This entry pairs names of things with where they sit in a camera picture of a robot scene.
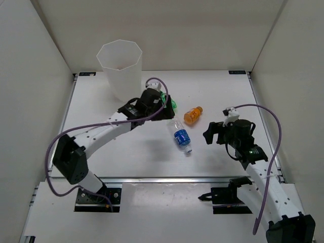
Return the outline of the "green plastic bottle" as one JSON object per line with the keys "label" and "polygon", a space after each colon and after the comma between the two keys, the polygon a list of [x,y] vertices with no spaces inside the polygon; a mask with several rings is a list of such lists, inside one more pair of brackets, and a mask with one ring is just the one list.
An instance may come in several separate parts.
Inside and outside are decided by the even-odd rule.
{"label": "green plastic bottle", "polygon": [[[166,99],[167,99],[167,94],[164,93],[164,92],[162,92],[162,91],[160,91],[160,98],[161,98],[161,102],[162,102],[162,104],[165,104]],[[171,98],[170,95],[169,95],[169,97],[168,97],[168,101],[171,102],[172,109],[175,110],[175,109],[177,108],[177,104],[176,104],[176,102]]]}

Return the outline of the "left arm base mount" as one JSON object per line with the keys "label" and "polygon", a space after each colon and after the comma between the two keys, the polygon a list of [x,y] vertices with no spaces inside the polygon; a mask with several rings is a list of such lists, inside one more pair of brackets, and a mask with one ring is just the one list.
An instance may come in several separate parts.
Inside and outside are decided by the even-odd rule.
{"label": "left arm base mount", "polygon": [[93,212],[93,213],[119,213],[122,198],[121,184],[106,184],[107,190],[105,196],[110,199],[112,208],[107,205],[107,200],[83,192],[81,189],[77,191],[74,211],[75,212]]}

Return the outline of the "orange plastic bottle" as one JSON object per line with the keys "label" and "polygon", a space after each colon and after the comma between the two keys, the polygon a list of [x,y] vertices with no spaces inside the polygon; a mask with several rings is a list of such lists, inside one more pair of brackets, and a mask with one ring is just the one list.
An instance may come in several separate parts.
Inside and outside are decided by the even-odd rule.
{"label": "orange plastic bottle", "polygon": [[203,112],[203,108],[200,107],[200,106],[189,110],[188,112],[186,112],[184,114],[184,117],[183,117],[184,122],[187,125],[193,125],[194,123],[196,123],[198,121],[198,119],[201,116],[202,112]]}

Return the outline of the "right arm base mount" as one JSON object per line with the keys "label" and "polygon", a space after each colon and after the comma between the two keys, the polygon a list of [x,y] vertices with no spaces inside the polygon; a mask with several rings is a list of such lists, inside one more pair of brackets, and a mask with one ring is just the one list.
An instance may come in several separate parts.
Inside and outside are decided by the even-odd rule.
{"label": "right arm base mount", "polygon": [[251,210],[237,197],[237,190],[244,185],[253,183],[248,177],[230,179],[227,187],[212,187],[198,199],[211,201],[214,215],[251,214]]}

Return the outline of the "clear bottle blue label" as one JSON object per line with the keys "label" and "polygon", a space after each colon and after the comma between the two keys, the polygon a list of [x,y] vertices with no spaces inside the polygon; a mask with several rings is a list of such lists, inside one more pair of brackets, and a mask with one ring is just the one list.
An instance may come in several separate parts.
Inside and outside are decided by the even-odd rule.
{"label": "clear bottle blue label", "polygon": [[167,128],[177,146],[185,153],[190,154],[192,152],[191,139],[181,121],[174,117],[167,124]]}

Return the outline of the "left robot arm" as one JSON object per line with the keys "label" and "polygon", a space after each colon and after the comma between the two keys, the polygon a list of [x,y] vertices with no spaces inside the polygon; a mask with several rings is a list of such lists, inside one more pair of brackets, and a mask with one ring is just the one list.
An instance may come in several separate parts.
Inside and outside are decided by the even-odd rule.
{"label": "left robot arm", "polygon": [[106,197],[106,186],[88,167],[88,159],[99,148],[116,137],[143,125],[147,120],[172,119],[175,113],[169,94],[165,101],[159,91],[147,88],[141,97],[129,100],[120,107],[104,125],[95,124],[91,129],[70,137],[63,135],[53,157],[53,165],[71,185],[78,185],[96,203]]}

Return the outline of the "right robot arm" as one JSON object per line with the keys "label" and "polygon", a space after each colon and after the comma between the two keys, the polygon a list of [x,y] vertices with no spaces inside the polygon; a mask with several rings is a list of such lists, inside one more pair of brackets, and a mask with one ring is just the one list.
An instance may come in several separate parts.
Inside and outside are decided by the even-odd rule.
{"label": "right robot arm", "polygon": [[231,179],[225,188],[213,188],[211,200],[225,207],[245,204],[264,227],[267,242],[312,242],[315,220],[304,215],[284,191],[267,155],[255,144],[255,127],[246,119],[228,124],[211,122],[203,133],[207,144],[212,144],[217,135],[217,144],[232,147],[233,160],[240,162],[248,174]]}

